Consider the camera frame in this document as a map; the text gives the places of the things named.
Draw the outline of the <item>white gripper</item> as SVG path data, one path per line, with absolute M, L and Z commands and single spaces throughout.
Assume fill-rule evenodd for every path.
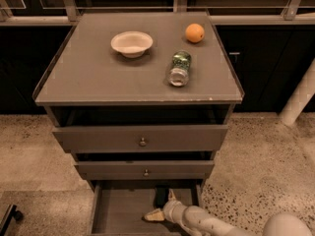
M 177 224 L 186 224 L 187 223 L 187 214 L 188 206 L 185 206 L 182 202 L 177 201 L 175 193 L 172 189 L 168 190 L 168 199 L 169 201 L 163 207 L 163 210 L 160 208 L 154 209 L 148 212 L 144 219 L 146 221 L 164 221 L 165 219 Z

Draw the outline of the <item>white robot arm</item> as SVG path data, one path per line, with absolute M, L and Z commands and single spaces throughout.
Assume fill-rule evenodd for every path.
M 203 203 L 170 191 L 145 220 L 190 236 L 314 236 L 314 116 L 301 114 L 313 95 L 309 67 L 281 114 L 235 115 Z

